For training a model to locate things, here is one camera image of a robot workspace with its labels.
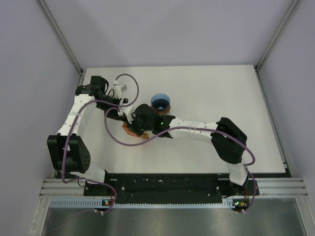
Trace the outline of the aluminium corner post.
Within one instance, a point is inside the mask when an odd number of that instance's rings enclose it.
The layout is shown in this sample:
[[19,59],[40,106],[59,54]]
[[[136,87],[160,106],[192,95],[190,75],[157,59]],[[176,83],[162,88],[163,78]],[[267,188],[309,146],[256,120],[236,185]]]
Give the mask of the aluminium corner post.
[[63,48],[65,54],[67,55],[69,61],[78,72],[78,74],[82,74],[83,69],[81,68],[78,60],[76,59],[69,43],[67,42],[62,30],[60,29],[55,17],[53,16],[51,10],[49,9],[48,4],[45,0],[36,0],[39,5],[41,11],[43,12],[46,20],[48,21],[50,27],[52,28],[57,40],[59,41],[61,47]]
[[294,16],[295,12],[299,8],[301,4],[301,0],[292,0],[290,2],[290,5],[285,12],[284,16],[282,17],[282,20],[280,21],[279,25],[277,26],[273,36],[271,37],[267,47],[265,48],[262,56],[260,57],[258,63],[255,66],[255,70],[259,71],[263,65],[265,64],[266,60],[272,53],[273,49],[277,45],[278,41],[280,40],[284,30],[288,26],[289,22],[291,21],[292,17]]

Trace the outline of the right aluminium corner post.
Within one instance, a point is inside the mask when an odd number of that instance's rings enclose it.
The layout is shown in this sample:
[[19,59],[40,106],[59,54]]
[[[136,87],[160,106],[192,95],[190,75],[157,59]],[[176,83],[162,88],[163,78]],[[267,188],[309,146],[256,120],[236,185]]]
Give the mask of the right aluminium corner post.
[[272,53],[273,49],[277,45],[278,41],[280,40],[284,30],[288,26],[289,22],[291,21],[292,17],[294,16],[295,12],[299,8],[301,4],[301,0],[292,0],[290,2],[290,5],[285,12],[284,16],[282,17],[282,20],[280,21],[279,25],[277,26],[273,36],[271,37],[267,47],[265,48],[262,56],[260,57],[258,63],[255,66],[255,70],[259,71],[263,65],[265,64],[266,60]]

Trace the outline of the orange coffee filter packet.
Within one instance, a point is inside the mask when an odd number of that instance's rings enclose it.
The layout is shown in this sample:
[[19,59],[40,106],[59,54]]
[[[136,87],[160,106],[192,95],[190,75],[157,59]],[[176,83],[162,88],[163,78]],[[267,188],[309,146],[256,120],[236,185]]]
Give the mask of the orange coffee filter packet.
[[142,139],[145,139],[145,140],[149,139],[149,135],[147,133],[143,133],[142,135],[137,135],[134,131],[132,131],[129,127],[127,127],[127,124],[125,122],[123,123],[122,128],[128,135],[131,135],[131,136],[134,136],[134,137],[138,137],[138,138],[142,138]]

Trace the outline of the aluminium front frame rail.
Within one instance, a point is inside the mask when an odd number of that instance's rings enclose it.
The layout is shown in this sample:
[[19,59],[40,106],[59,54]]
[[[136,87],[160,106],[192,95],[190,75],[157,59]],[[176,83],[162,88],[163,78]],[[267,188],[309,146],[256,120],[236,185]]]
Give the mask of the aluminium front frame rail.
[[[257,178],[258,198],[306,198],[308,193],[302,178]],[[83,197],[86,188],[77,182],[64,184],[60,179],[46,179],[40,197]]]

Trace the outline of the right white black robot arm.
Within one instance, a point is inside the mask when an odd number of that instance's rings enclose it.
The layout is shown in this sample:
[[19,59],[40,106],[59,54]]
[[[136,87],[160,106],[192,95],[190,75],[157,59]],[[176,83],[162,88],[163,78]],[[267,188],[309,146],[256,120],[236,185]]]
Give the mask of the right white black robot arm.
[[246,134],[230,119],[217,122],[196,122],[172,115],[159,115],[147,104],[126,112],[127,128],[136,136],[178,139],[185,138],[211,144],[219,158],[227,163],[229,187],[237,195],[248,188],[248,172],[242,164],[247,144]]

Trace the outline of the left aluminium corner post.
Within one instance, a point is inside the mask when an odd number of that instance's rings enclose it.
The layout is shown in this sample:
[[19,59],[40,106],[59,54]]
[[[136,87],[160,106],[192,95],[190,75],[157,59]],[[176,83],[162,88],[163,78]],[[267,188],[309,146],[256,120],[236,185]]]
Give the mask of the left aluminium corner post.
[[53,16],[51,10],[49,9],[48,4],[45,0],[36,0],[39,5],[41,11],[43,12],[46,20],[48,21],[50,27],[52,28],[57,40],[59,41],[61,47],[63,48],[65,54],[67,55],[69,61],[78,72],[78,74],[82,74],[83,69],[81,68],[78,60],[76,59],[69,43],[67,42],[62,30],[60,29],[55,17]]

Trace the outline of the blue glass ribbed dripper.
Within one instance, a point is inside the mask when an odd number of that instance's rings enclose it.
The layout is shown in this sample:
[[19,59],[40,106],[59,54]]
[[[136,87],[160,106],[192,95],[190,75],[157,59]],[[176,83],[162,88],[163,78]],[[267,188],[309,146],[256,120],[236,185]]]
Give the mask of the blue glass ribbed dripper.
[[165,93],[157,93],[151,98],[151,105],[157,110],[165,110],[170,105],[170,97]]

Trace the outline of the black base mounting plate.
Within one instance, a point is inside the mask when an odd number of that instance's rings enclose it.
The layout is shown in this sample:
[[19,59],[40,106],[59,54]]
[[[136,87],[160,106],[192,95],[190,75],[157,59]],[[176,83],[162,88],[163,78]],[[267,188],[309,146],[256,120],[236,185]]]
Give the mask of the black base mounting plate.
[[256,181],[247,177],[245,183],[232,183],[227,174],[110,174],[103,178],[118,196],[144,194],[202,193],[210,196],[250,196],[258,194]]

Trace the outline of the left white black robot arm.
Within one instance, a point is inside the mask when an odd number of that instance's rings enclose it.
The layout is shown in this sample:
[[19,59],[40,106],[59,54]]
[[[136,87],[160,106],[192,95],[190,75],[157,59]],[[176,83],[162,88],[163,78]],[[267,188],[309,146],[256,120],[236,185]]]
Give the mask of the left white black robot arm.
[[91,164],[91,154],[83,141],[83,134],[94,109],[107,111],[128,103],[128,99],[121,97],[126,90],[127,86],[117,80],[109,86],[101,76],[92,76],[89,84],[76,88],[73,105],[64,124],[47,139],[53,167],[61,173],[64,182],[67,182],[67,175],[72,175],[95,183],[94,188],[101,195],[111,191],[112,184],[105,179],[106,171]]

